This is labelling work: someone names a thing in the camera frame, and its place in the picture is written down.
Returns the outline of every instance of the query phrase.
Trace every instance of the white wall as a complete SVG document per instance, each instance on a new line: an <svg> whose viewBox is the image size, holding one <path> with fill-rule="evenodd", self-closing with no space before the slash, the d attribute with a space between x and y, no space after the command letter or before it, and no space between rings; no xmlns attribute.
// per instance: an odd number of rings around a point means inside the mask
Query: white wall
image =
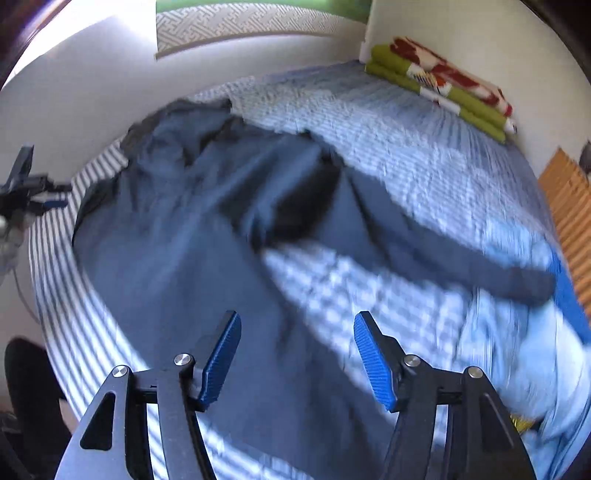
<svg viewBox="0 0 591 480"><path fill-rule="evenodd" d="M409 36L501 87L539 175L560 145L591 137L591 85L554 31L519 0L374 0L368 43Z"/></svg>
<svg viewBox="0 0 591 480"><path fill-rule="evenodd" d="M72 0L70 5L101 1ZM69 179L133 122L179 96L243 76L337 63L359 54L357 41L285 35L219 42L155 61L154 5L143 5L130 17L107 18L66 39L0 90L0 179L23 143L35 144L35 172ZM34 47L43 50L43 45ZM19 278L33 305L22 253ZM0 408L8 406L4 348L15 335L42 341L7 278L0 287Z"/></svg>

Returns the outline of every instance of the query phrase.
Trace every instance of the blue and white striped fabric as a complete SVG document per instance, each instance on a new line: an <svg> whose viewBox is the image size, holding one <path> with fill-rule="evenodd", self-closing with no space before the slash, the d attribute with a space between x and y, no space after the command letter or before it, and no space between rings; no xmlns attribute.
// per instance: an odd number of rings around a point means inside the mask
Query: blue and white striped fabric
<svg viewBox="0 0 591 480"><path fill-rule="evenodd" d="M501 146L436 105L365 75L357 63L241 80L193 99L223 96L230 97L236 114L264 128L322 135L350 165L379 177L420 223L463 244L482 249L490 219L514 220L554 242L534 175L514 147ZM68 208L49 212L31 228L31 273L49 357L79 417L115 365L134 371L149 367L78 270L71 245L85 190L125 165L115 142L74 177ZM359 388L370 389L353 341L353 315L361 309L370 310L382 331L407 352L434 367L454 368L470 300L466 292L371 274L310 242L267 250L262 259ZM306 478L280 459L241 452L206 417L199 420L219 479ZM444 415L438 418L437 441L444 439L444 420ZM154 472L164 479L153 408L149 432Z"/></svg>

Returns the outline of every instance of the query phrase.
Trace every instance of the dark blue fabric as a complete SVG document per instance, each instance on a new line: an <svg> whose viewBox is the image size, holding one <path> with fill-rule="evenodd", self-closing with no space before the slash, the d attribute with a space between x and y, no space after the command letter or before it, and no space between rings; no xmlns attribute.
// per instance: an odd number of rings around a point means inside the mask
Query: dark blue fabric
<svg viewBox="0 0 591 480"><path fill-rule="evenodd" d="M560 309L564 318L571 324L581 341L585 344L591 343L591 327L585 311L577 300L574 292L574 285L570 279L568 270L560 261L560 257L552 251L552 263L548 271L556 277L556 290L554 302Z"/></svg>
<svg viewBox="0 0 591 480"><path fill-rule="evenodd" d="M129 166L80 208L79 264L150 367L198 355L236 310L242 339L207 418L314 478L379 478L393 428L282 296L261 248L315 239L367 270L529 305L554 291L548 272L502 267L419 225L322 139L247 124L228 100L175 102L121 146Z"/></svg>

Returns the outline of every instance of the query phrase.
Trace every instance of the wooden panel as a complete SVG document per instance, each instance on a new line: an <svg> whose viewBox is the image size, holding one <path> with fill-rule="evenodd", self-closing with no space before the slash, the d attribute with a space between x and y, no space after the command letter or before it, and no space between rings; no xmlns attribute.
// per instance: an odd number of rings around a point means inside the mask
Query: wooden panel
<svg viewBox="0 0 591 480"><path fill-rule="evenodd" d="M587 318L591 317L591 187L579 166L558 149L538 180L556 225Z"/></svg>

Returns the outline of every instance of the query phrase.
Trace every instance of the red patterned cloth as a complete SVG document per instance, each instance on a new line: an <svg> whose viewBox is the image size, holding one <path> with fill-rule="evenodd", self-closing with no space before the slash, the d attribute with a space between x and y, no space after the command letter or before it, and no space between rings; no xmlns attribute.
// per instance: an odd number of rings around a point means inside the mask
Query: red patterned cloth
<svg viewBox="0 0 591 480"><path fill-rule="evenodd" d="M499 87L461 70L420 43L408 37L396 37L394 43L390 45L390 50L402 58L420 65L424 70L440 76L456 87L470 92L506 117L512 115L513 107L505 100Z"/></svg>

